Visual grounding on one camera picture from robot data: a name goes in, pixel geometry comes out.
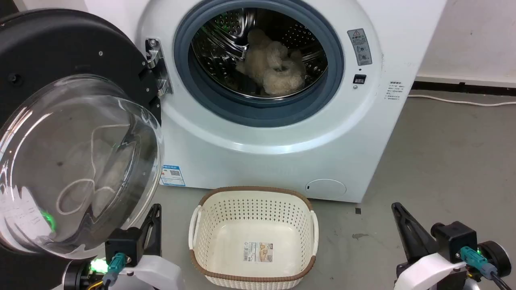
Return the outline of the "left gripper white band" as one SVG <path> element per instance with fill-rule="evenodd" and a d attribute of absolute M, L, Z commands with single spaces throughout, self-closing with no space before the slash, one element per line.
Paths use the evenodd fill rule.
<path fill-rule="evenodd" d="M 109 263 L 105 258 L 74 259 L 62 276 L 62 290 L 183 290 L 182 270 L 162 258 L 162 206 L 153 204 L 140 226 L 138 258 L 132 267 L 126 265 L 105 286 L 103 277 Z"/>

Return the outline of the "white front-load washing machine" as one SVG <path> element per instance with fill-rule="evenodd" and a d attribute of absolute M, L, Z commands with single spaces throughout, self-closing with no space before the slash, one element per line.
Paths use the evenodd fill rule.
<path fill-rule="evenodd" d="M 252 127 L 230 122 L 199 104 L 175 66 L 175 35 L 202 0 L 120 0 L 98 15 L 122 28 L 144 49 L 160 40 L 173 93 L 161 101 L 164 165 L 179 166 L 186 187 L 279 187 L 305 193 L 312 180 L 332 179 L 347 191 L 337 201 L 359 203 L 398 121 L 447 0 L 303 0 L 337 33 L 345 71 L 336 95 L 295 124 Z M 372 64 L 358 66 L 347 31 L 363 28 Z M 367 75 L 363 85 L 356 74 Z M 385 99 L 401 81 L 406 98 Z"/>

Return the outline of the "paper basket label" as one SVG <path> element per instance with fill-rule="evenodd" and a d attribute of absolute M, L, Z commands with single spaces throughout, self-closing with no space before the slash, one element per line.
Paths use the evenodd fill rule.
<path fill-rule="evenodd" d="M 250 263 L 273 263 L 273 249 L 273 243 L 244 242 L 243 261 Z"/>

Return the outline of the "round drain filter cover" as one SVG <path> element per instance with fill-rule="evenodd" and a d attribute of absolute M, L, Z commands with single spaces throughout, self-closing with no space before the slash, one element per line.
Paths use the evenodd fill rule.
<path fill-rule="evenodd" d="M 340 200 L 347 191 L 346 186 L 337 180 L 317 179 L 305 186 L 305 193 L 309 198 L 322 200 Z"/>

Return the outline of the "printed text label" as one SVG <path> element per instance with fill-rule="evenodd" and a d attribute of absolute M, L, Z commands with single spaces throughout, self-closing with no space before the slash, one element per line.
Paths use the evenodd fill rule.
<path fill-rule="evenodd" d="M 385 92 L 385 99 L 399 101 L 402 98 L 406 98 L 406 86 L 401 81 L 391 81 L 388 84 L 387 91 Z"/>

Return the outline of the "metal door hinge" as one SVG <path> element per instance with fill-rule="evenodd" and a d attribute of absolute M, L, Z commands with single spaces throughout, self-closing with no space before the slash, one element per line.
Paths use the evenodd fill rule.
<path fill-rule="evenodd" d="M 173 85 L 166 67 L 162 44 L 156 38 L 147 38 L 145 45 L 147 67 L 153 72 L 156 79 L 158 97 L 163 98 L 166 94 L 173 93 Z"/>

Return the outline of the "steel washing drum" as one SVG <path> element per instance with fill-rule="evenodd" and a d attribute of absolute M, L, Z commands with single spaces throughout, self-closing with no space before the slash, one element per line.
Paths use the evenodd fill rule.
<path fill-rule="evenodd" d="M 317 84 L 327 70 L 326 53 L 315 35 L 294 18 L 264 8 L 237 8 L 208 20 L 196 32 L 191 42 L 193 54 L 212 81 L 241 97 L 273 100 L 262 85 L 238 72 L 250 44 L 248 33 L 260 29 L 272 41 L 285 45 L 289 54 L 298 51 L 305 66 L 305 84 L 291 93 L 276 97 L 286 99 Z"/>

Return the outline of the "grey warning sticker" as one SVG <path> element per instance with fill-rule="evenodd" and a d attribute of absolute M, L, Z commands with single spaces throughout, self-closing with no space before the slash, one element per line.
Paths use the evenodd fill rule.
<path fill-rule="evenodd" d="M 353 29 L 347 31 L 358 66 L 365 66 L 372 64 L 372 55 L 369 49 L 369 43 L 363 28 Z"/>

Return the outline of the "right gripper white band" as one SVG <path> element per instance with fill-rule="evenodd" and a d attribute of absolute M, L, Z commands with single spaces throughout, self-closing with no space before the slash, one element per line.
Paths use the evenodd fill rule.
<path fill-rule="evenodd" d="M 498 243 L 487 241 L 461 248 L 461 262 L 451 263 L 437 253 L 437 242 L 401 203 L 392 212 L 408 263 L 393 290 L 481 290 L 480 282 L 489 280 L 498 290 L 512 290 L 503 280 L 512 265 L 508 253 Z"/>

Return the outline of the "washer door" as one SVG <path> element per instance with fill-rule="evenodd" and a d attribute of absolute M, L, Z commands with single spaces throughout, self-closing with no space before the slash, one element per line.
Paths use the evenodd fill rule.
<path fill-rule="evenodd" d="M 115 229 L 140 229 L 161 122 L 147 59 L 115 25 L 59 8 L 0 20 L 0 247 L 27 257 L 0 290 L 45 290 L 70 261 L 106 258 Z"/>

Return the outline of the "cream plastic laundry basket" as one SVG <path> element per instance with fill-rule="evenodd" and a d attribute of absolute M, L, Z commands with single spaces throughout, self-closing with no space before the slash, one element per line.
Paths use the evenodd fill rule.
<path fill-rule="evenodd" d="M 244 242 L 274 244 L 273 263 L 243 261 Z M 315 265 L 319 224 L 302 194 L 230 186 L 208 192 L 188 233 L 191 262 L 212 284 L 238 290 L 290 290 Z"/>

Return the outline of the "black baseboard strip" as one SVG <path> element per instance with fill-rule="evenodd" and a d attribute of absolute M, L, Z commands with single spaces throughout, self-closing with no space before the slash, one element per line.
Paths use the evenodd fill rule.
<path fill-rule="evenodd" d="M 459 84 L 446 84 L 429 81 L 415 81 L 412 84 L 411 90 L 444 91 L 453 93 L 471 93 L 516 97 L 516 88 L 467 85 L 465 82 L 460 82 Z"/>

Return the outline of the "blue energy sticker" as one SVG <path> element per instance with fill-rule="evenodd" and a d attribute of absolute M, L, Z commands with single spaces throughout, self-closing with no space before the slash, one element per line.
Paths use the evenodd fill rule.
<path fill-rule="evenodd" d="M 163 165 L 160 184 L 165 186 L 185 187 L 186 185 L 180 167 L 174 165 Z"/>

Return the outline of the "beige plush toy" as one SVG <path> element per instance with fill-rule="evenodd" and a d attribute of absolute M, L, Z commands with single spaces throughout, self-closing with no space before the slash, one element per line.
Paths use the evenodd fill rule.
<path fill-rule="evenodd" d="M 273 41 L 261 29 L 247 35 L 248 49 L 236 70 L 261 85 L 266 94 L 280 97 L 299 91 L 305 86 L 306 67 L 302 52 L 288 52 L 286 46 Z"/>

